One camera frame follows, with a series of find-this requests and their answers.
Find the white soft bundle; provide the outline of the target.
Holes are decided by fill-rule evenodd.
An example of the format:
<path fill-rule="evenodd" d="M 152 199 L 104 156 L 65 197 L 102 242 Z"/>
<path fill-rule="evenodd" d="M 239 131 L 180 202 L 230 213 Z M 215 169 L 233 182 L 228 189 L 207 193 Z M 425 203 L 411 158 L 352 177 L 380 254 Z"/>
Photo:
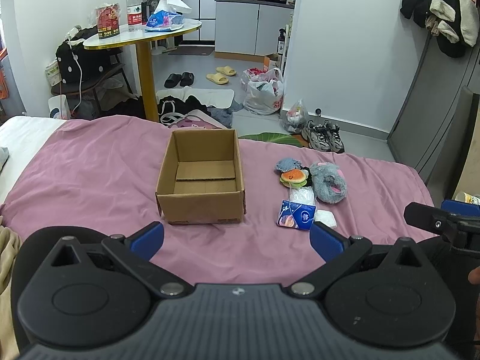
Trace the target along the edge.
<path fill-rule="evenodd" d="M 314 221 L 322 222 L 323 224 L 332 229 L 337 228 L 337 221 L 331 211 L 316 210 L 314 215 Z"/>

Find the blue tissue pack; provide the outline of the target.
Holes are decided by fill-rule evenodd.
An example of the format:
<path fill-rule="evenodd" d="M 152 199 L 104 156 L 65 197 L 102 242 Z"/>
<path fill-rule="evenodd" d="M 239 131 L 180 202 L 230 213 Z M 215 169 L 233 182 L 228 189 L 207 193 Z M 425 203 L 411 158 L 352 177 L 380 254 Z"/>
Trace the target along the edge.
<path fill-rule="evenodd" d="M 277 225 L 283 228 L 308 231 L 314 222 L 315 213 L 316 208 L 314 205 L 283 200 L 277 218 Z"/>

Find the clear plastic bag packet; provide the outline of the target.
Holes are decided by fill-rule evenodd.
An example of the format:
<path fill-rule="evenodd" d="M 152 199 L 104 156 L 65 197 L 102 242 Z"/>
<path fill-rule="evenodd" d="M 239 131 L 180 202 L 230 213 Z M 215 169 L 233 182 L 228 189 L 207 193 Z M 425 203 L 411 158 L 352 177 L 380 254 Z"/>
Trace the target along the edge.
<path fill-rule="evenodd" d="M 311 186 L 304 186 L 298 189 L 290 189 L 289 201 L 308 206 L 316 205 L 315 193 Z"/>

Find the grey plush mouse slipper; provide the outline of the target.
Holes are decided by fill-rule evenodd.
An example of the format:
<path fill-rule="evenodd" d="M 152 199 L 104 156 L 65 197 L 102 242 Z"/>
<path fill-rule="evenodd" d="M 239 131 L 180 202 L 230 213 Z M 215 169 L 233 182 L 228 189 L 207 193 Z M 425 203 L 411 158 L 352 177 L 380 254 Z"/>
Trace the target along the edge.
<path fill-rule="evenodd" d="M 347 183 L 338 165 L 314 163 L 309 168 L 316 198 L 327 204 L 340 203 L 347 195 Z"/>

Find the black cloth toy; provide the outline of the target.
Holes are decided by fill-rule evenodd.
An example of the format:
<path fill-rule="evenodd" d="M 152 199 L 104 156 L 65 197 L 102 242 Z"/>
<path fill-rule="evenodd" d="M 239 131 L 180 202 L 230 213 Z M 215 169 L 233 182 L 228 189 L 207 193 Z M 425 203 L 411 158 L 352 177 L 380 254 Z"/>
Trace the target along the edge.
<path fill-rule="evenodd" d="M 314 188 L 319 179 L 319 167 L 316 164 L 313 164 L 312 166 L 303 166 L 302 172 L 307 178 L 306 186 Z"/>

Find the hamburger plush toy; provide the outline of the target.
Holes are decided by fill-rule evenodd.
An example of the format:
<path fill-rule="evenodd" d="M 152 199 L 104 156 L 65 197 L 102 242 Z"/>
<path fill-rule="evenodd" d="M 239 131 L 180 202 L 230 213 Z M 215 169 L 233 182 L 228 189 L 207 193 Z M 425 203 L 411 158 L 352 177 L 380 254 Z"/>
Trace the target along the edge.
<path fill-rule="evenodd" d="M 308 171 L 292 169 L 289 172 L 284 172 L 280 176 L 280 182 L 287 188 L 303 188 L 308 183 Z"/>

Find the blue denim cloth toy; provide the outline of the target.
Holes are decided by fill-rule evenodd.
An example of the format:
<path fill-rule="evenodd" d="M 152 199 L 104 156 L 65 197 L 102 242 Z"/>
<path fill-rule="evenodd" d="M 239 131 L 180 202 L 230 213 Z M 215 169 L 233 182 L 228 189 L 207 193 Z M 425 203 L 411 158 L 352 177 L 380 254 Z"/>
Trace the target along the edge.
<path fill-rule="evenodd" d="M 301 170 L 302 163 L 294 158 L 283 158 L 275 165 L 275 170 L 280 173 L 290 172 L 295 169 Z"/>

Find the grey wardrobe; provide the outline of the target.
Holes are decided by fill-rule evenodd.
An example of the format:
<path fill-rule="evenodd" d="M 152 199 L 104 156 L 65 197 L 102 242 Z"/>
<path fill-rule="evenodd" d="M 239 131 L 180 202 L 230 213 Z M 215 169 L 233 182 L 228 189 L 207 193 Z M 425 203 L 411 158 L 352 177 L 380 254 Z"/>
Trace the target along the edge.
<path fill-rule="evenodd" d="M 450 58 L 428 40 L 387 144 L 398 163 L 417 171 L 436 206 L 460 189 L 478 111 L 479 46 Z"/>

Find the cardboard box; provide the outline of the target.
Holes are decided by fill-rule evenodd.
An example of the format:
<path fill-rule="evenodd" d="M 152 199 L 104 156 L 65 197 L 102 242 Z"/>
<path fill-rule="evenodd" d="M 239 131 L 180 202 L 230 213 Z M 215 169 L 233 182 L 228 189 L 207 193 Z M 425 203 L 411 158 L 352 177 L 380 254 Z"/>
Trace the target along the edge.
<path fill-rule="evenodd" d="M 238 134 L 172 130 L 155 191 L 170 224 L 237 224 L 246 213 Z"/>

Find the pink bed sheet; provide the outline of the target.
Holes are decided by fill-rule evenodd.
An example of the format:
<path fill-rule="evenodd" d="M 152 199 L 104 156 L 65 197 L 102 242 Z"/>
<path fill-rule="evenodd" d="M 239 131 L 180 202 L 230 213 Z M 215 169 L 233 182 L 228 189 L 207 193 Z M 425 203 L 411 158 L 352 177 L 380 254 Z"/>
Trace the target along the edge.
<path fill-rule="evenodd" d="M 158 266 L 192 283 L 284 285 L 320 267 L 307 232 L 280 219 L 287 200 L 274 168 L 284 158 L 335 164 L 346 197 L 329 206 L 343 236 L 392 244 L 426 233 L 404 221 L 409 203 L 432 204 L 409 166 L 352 154 L 237 139 L 218 130 L 171 130 L 128 116 L 60 125 L 1 204 L 23 239 L 49 226 L 129 236 L 164 225 Z"/>

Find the grey sneaker right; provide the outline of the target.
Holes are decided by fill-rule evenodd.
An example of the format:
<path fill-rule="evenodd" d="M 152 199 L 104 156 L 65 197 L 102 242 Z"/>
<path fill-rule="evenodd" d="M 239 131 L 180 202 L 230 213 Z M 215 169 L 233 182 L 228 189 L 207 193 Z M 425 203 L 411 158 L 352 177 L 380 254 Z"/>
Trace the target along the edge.
<path fill-rule="evenodd" d="M 340 136 L 340 128 L 337 124 L 326 121 L 326 132 L 329 138 L 329 145 L 332 152 L 342 154 L 345 152 L 345 147 Z"/>

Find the grey sneaker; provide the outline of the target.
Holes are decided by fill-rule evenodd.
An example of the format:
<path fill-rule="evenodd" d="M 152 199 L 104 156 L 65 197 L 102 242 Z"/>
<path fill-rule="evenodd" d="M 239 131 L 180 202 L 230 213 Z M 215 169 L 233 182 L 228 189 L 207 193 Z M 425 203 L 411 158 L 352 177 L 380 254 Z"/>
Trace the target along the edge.
<path fill-rule="evenodd" d="M 326 132 L 329 138 L 329 145 L 332 152 L 342 154 L 345 152 L 345 147 L 340 136 L 340 128 L 337 124 L 326 121 Z"/>
<path fill-rule="evenodd" d="M 312 120 L 309 120 L 303 127 L 301 135 L 311 149 L 321 152 L 332 151 L 329 136 L 322 125 L 316 125 Z"/>

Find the green leaf cartoon rug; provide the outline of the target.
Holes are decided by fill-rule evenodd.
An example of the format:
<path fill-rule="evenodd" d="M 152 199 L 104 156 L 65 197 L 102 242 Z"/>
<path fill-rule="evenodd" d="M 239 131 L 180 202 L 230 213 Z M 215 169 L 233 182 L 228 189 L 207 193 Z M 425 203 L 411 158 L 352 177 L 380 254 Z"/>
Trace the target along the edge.
<path fill-rule="evenodd" d="M 240 139 L 249 141 L 261 141 L 279 145 L 302 147 L 302 143 L 293 135 L 283 133 L 258 133 L 240 136 Z"/>

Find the grey sneaker left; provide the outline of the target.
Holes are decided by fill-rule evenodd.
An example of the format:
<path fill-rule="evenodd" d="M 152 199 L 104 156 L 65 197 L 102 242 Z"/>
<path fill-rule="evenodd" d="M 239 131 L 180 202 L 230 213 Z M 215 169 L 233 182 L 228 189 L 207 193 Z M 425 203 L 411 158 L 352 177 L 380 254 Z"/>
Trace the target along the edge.
<path fill-rule="evenodd" d="M 322 125 L 316 125 L 312 120 L 309 120 L 303 127 L 301 135 L 311 149 L 321 152 L 332 151 L 329 136 Z"/>

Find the small clear trash bag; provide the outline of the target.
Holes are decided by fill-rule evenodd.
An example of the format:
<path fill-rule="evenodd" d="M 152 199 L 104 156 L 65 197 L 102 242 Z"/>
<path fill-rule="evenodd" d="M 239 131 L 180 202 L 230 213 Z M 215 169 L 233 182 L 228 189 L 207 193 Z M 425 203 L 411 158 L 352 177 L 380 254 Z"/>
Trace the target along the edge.
<path fill-rule="evenodd" d="M 306 126 L 307 121 L 308 111 L 304 105 L 304 100 L 300 99 L 281 117 L 281 127 L 287 133 L 299 134 Z"/>

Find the pink bear cushion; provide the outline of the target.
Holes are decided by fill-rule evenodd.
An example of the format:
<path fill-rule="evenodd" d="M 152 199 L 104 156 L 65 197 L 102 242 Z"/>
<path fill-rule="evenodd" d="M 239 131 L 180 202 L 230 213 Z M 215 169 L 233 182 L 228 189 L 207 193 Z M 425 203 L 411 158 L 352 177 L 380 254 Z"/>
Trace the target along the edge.
<path fill-rule="evenodd" d="M 204 128 L 204 129 L 226 129 L 224 125 L 213 119 L 211 116 L 199 110 L 193 110 L 182 115 L 178 112 L 169 112 L 160 117 L 160 123 L 168 128 Z"/>

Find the black clothing pile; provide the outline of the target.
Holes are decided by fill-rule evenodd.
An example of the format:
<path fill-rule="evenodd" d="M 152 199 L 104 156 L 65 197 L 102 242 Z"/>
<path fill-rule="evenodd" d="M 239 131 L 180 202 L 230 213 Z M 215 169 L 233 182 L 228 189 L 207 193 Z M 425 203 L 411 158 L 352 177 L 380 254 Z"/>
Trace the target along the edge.
<path fill-rule="evenodd" d="M 160 123 L 162 125 L 172 125 L 176 121 L 183 119 L 184 116 L 191 111 L 201 111 L 207 116 L 210 116 L 208 108 L 203 105 L 197 97 L 191 95 L 186 100 L 181 100 L 177 97 L 166 96 L 160 99 L 157 105 Z"/>

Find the white floor mat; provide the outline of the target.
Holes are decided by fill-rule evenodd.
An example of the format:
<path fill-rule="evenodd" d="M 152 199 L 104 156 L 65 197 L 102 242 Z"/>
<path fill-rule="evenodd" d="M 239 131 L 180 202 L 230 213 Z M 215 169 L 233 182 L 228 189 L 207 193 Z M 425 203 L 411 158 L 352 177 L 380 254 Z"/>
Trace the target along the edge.
<path fill-rule="evenodd" d="M 156 92 L 157 102 L 168 96 L 178 98 L 185 101 L 189 96 L 196 97 L 202 105 L 206 107 L 216 107 L 227 109 L 232 105 L 234 100 L 234 91 L 232 89 L 204 89 L 191 88 L 166 88 Z"/>

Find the black slipper left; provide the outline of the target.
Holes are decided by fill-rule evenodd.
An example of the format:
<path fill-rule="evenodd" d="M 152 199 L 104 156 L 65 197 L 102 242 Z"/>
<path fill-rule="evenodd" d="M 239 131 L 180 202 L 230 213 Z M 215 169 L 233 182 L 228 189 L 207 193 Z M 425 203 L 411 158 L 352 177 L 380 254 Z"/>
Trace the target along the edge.
<path fill-rule="evenodd" d="M 171 73 L 165 80 L 163 86 L 167 89 L 176 87 L 182 80 L 182 74 Z"/>

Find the black slipper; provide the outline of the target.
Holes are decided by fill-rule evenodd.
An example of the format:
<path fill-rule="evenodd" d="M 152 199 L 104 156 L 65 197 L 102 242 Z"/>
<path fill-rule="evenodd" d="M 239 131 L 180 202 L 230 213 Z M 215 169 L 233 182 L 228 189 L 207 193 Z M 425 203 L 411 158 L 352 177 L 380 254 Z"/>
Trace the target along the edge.
<path fill-rule="evenodd" d="M 176 87 L 182 80 L 182 74 L 171 73 L 165 80 L 163 86 L 167 89 Z"/>
<path fill-rule="evenodd" d="M 194 74 L 192 72 L 183 72 L 179 85 L 181 87 L 192 86 L 194 83 Z"/>

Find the dark chair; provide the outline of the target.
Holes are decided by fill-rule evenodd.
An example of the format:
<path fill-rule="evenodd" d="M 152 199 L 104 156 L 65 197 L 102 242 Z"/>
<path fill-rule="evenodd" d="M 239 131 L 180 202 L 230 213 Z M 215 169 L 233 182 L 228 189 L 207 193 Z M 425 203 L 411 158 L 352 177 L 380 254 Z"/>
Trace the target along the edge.
<path fill-rule="evenodd" d="M 81 94 L 92 94 L 92 102 L 97 108 L 97 116 L 102 117 L 107 114 L 107 110 L 103 109 L 98 92 L 101 88 L 104 87 L 106 82 L 112 79 L 115 76 L 121 75 L 122 81 L 120 82 L 120 88 L 113 88 L 114 90 L 125 89 L 128 98 L 135 99 L 137 96 L 134 94 L 132 87 L 128 81 L 127 75 L 125 73 L 125 65 L 120 61 L 120 55 L 123 53 L 122 47 L 116 47 L 112 49 L 106 49 L 106 52 L 110 57 L 115 59 L 114 63 L 111 64 L 104 72 L 100 72 L 97 76 L 86 80 L 83 83 L 79 84 L 79 87 L 76 87 L 74 84 L 63 84 L 59 82 L 54 85 L 50 93 L 52 95 L 61 95 L 65 94 L 66 96 L 80 96 Z"/>

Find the white red plastic bag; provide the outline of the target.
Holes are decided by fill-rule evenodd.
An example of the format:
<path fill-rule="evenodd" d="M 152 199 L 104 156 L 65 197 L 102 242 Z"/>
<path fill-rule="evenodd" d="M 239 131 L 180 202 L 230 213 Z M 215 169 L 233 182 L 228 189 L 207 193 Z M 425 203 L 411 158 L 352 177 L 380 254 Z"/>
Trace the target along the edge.
<path fill-rule="evenodd" d="M 243 106 L 254 114 L 268 116 L 278 112 L 283 104 L 284 83 L 281 70 L 267 72 L 247 69 L 241 75 L 241 87 L 246 95 Z"/>

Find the black slipper right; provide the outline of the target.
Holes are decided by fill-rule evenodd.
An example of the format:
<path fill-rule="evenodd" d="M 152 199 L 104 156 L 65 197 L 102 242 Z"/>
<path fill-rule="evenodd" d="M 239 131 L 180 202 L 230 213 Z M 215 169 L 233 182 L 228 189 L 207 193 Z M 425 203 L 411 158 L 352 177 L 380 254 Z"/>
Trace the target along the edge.
<path fill-rule="evenodd" d="M 181 87 L 192 86 L 194 83 L 194 74 L 192 72 L 183 72 L 179 85 Z"/>

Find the yellow slipper near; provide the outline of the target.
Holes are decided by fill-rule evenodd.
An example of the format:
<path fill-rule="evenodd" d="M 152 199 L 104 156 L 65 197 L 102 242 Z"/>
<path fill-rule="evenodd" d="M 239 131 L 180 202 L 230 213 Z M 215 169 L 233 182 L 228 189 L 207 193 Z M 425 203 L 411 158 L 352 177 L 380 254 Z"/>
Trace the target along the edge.
<path fill-rule="evenodd" d="M 215 74 L 213 73 L 208 73 L 206 75 L 206 78 L 210 81 L 213 82 L 216 85 L 222 86 L 226 85 L 230 80 L 224 76 L 222 73 L 217 72 Z"/>

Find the yellow slipper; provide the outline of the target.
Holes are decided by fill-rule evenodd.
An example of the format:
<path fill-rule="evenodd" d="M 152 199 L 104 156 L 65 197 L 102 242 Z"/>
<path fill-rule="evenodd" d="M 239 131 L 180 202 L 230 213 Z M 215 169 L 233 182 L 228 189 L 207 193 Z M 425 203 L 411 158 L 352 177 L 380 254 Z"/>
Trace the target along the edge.
<path fill-rule="evenodd" d="M 216 71 L 228 77 L 233 77 L 237 74 L 236 70 L 230 66 L 217 67 Z"/>
<path fill-rule="evenodd" d="M 213 82 L 216 85 L 222 86 L 226 85 L 230 80 L 224 76 L 222 73 L 217 72 L 215 74 L 213 73 L 208 73 L 206 75 L 206 78 L 210 81 Z"/>

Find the yellow slipper far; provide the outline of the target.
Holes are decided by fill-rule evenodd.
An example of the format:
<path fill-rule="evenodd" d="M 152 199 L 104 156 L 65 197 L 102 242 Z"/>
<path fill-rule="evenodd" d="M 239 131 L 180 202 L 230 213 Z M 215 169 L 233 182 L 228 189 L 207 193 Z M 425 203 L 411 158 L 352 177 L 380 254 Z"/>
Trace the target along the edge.
<path fill-rule="evenodd" d="M 217 67 L 216 71 L 228 77 L 233 77 L 237 74 L 236 70 L 230 66 Z"/>

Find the black polka dot bag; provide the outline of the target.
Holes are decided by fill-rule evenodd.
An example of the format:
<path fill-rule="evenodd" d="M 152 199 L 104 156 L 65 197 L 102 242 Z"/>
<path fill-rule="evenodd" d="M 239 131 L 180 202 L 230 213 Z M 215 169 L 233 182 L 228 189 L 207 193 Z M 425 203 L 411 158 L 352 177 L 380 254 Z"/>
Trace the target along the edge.
<path fill-rule="evenodd" d="M 79 84 L 104 72 L 115 59 L 105 49 L 86 49 L 84 42 L 98 33 L 97 27 L 76 26 L 58 46 L 55 57 L 63 84 Z"/>

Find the round white yellow-rimmed table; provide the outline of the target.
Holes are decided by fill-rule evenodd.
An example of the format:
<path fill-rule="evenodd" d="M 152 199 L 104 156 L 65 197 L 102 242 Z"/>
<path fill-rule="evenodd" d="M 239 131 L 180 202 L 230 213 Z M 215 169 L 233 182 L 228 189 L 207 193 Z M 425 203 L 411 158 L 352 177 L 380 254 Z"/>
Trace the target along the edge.
<path fill-rule="evenodd" d="M 129 31 L 128 26 L 122 25 L 120 33 L 114 37 L 100 39 L 93 35 L 84 41 L 87 50 L 105 50 L 116 47 L 135 46 L 137 55 L 137 69 L 140 88 L 143 98 L 145 117 L 149 121 L 159 122 L 159 113 L 155 96 L 155 81 L 151 61 L 151 42 L 178 37 L 198 31 L 202 22 L 196 19 L 185 19 L 182 28 L 169 32 L 146 32 L 144 29 Z"/>

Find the hanging dark clothes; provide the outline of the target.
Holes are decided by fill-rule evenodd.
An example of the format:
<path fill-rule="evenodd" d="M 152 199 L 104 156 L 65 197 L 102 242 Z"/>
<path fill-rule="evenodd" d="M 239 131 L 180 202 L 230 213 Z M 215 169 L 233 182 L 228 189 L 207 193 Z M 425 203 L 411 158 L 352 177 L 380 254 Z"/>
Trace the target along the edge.
<path fill-rule="evenodd" d="M 401 15 L 426 29 L 442 53 L 465 55 L 479 39 L 479 0 L 402 0 Z"/>

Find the black spray bottle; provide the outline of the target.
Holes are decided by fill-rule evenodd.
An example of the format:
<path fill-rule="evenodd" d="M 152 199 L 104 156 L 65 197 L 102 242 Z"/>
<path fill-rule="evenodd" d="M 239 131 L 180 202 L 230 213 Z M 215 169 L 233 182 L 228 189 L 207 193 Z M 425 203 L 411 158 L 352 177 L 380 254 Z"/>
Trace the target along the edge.
<path fill-rule="evenodd" d="M 285 49 L 285 41 L 286 41 L 286 30 L 284 28 L 279 29 L 279 36 L 277 39 L 277 54 L 283 55 Z"/>

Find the blue plastic bag on table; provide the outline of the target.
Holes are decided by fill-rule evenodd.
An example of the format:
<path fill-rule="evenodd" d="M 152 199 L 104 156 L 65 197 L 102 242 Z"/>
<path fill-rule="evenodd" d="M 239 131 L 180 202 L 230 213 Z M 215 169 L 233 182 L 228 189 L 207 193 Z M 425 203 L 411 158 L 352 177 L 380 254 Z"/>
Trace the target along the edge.
<path fill-rule="evenodd" d="M 152 33 L 176 31 L 184 27 L 184 21 L 182 14 L 159 10 L 149 17 L 145 30 Z"/>

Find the red snack jar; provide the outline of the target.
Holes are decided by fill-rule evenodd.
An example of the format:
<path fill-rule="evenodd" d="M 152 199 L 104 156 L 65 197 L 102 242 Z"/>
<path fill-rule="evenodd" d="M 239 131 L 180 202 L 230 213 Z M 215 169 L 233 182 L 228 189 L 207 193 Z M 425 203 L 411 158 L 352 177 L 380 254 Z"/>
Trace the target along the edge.
<path fill-rule="evenodd" d="M 120 5 L 103 4 L 95 9 L 97 34 L 100 39 L 112 38 L 120 34 Z"/>

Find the water bottle red label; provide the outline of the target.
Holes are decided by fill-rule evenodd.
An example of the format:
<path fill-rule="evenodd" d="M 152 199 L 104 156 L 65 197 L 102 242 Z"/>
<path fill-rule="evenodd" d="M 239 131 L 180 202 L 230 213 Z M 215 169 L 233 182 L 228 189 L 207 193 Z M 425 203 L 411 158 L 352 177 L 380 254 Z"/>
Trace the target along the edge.
<path fill-rule="evenodd" d="M 131 32 L 140 29 L 143 23 L 143 0 L 127 0 L 127 23 Z"/>

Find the white kitchen cabinet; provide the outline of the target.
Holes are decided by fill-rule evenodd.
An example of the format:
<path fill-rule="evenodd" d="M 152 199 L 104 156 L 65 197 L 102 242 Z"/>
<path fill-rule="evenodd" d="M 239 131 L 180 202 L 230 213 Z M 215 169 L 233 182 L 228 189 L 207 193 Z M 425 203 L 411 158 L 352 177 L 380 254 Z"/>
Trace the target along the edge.
<path fill-rule="evenodd" d="M 278 49 L 295 8 L 273 2 L 216 1 L 215 57 L 262 62 Z"/>

